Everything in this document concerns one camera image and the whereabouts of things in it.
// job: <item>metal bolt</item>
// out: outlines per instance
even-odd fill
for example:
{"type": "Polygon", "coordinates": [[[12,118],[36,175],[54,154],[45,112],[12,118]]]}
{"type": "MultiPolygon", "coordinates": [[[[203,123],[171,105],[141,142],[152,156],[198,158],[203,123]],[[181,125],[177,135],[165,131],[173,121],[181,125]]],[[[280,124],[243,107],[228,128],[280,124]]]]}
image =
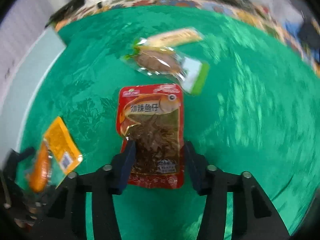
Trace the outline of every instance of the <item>metal bolt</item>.
{"type": "Polygon", "coordinates": [[[111,171],[112,170],[112,165],[111,164],[106,164],[102,167],[104,171],[111,171]]]}
{"type": "Polygon", "coordinates": [[[242,173],[242,175],[243,175],[245,178],[247,178],[247,179],[252,177],[251,173],[248,172],[248,171],[244,171],[244,172],[242,173]]]}
{"type": "Polygon", "coordinates": [[[68,174],[68,178],[69,178],[69,179],[74,179],[76,176],[77,176],[77,173],[76,173],[75,171],[70,172],[70,173],[68,174]]]}
{"type": "Polygon", "coordinates": [[[208,170],[208,171],[216,171],[216,170],[217,170],[217,167],[214,166],[214,165],[212,165],[212,164],[210,164],[210,165],[207,166],[207,170],[208,170]]]}

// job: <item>snack food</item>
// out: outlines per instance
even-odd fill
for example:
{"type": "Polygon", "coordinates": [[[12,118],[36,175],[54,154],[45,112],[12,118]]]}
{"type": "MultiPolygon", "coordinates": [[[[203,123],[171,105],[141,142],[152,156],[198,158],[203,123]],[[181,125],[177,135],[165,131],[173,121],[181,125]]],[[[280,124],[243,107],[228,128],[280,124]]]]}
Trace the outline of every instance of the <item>snack food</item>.
{"type": "Polygon", "coordinates": [[[129,184],[179,188],[183,184],[183,93],[176,84],[124,87],[116,129],[137,143],[129,184]]]}
{"type": "Polygon", "coordinates": [[[193,95],[201,93],[209,71],[209,65],[171,48],[150,47],[146,39],[133,46],[133,53],[125,55],[126,62],[148,76],[167,74],[182,89],[193,95]]]}
{"type": "Polygon", "coordinates": [[[83,160],[61,117],[57,117],[44,134],[44,140],[63,173],[67,175],[83,160]]]}
{"type": "Polygon", "coordinates": [[[35,193],[42,192],[48,184],[48,175],[51,168],[50,154],[45,142],[41,142],[33,171],[28,176],[29,187],[35,193]]]}
{"type": "Polygon", "coordinates": [[[151,47],[174,47],[186,43],[201,41],[202,35],[195,28],[182,28],[160,33],[147,38],[146,45],[151,47]]]}

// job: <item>yellow snack package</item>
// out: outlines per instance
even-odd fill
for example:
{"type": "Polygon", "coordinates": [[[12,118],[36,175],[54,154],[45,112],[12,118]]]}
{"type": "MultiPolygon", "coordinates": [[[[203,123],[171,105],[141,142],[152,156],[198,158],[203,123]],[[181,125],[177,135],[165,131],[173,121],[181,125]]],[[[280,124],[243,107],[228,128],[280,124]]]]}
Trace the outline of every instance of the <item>yellow snack package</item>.
{"type": "Polygon", "coordinates": [[[173,47],[203,40],[203,36],[195,28],[182,28],[160,33],[147,38],[145,45],[150,47],[173,47]]]}
{"type": "Polygon", "coordinates": [[[44,141],[65,175],[83,160],[61,117],[57,117],[44,134],[44,141]]]}

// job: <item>white label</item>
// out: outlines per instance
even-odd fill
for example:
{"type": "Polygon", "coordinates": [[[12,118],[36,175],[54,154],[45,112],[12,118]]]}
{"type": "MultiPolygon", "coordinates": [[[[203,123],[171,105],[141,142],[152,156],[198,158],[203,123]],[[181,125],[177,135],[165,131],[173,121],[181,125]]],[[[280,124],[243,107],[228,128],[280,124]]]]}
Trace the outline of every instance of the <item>white label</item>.
{"type": "Polygon", "coordinates": [[[157,163],[158,170],[157,172],[160,173],[176,173],[176,166],[177,164],[174,161],[169,160],[161,160],[157,163]]]}
{"type": "Polygon", "coordinates": [[[188,93],[192,92],[193,85],[196,83],[202,63],[199,60],[185,57],[182,62],[182,68],[186,73],[185,80],[181,83],[181,87],[188,93]]]}
{"type": "Polygon", "coordinates": [[[66,170],[72,163],[72,159],[68,152],[65,152],[60,160],[60,166],[63,170],[66,170]]]}

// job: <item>red snack package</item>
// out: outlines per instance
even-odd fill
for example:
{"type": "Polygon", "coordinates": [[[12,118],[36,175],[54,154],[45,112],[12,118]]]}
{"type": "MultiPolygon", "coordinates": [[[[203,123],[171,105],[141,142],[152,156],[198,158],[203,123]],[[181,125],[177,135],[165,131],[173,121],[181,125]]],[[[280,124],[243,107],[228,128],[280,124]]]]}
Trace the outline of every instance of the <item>red snack package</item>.
{"type": "Polygon", "coordinates": [[[129,184],[146,188],[183,185],[183,93],[176,84],[124,87],[116,130],[137,143],[129,184]]]}

